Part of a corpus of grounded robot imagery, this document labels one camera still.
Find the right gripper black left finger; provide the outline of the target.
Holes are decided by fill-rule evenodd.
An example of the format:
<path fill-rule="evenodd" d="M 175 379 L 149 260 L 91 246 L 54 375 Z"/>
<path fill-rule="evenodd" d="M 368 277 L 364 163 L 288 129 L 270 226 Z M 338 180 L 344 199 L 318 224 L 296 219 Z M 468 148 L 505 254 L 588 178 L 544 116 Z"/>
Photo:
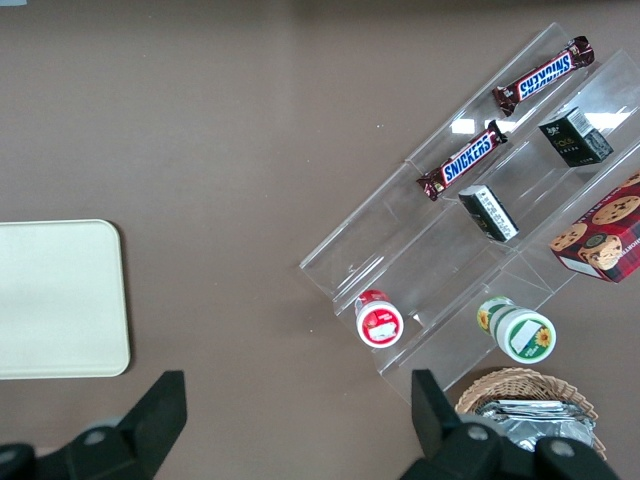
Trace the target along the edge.
<path fill-rule="evenodd" d="M 114 425 L 80 433 L 38 457 L 27 443 L 1 446 L 3 479 L 152 479 L 187 422 L 185 374 L 166 371 Z"/>

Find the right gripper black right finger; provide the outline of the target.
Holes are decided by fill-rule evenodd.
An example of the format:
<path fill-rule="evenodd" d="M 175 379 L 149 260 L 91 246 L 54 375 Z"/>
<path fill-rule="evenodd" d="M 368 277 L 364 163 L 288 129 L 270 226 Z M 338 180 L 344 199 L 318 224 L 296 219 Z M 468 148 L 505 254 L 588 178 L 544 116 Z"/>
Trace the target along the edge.
<path fill-rule="evenodd" d="M 589 446 L 546 437 L 532 452 L 494 429 L 463 422 L 433 373 L 411 377 L 411 415 L 423 456 L 404 479 L 616 479 L 618 475 Z"/>

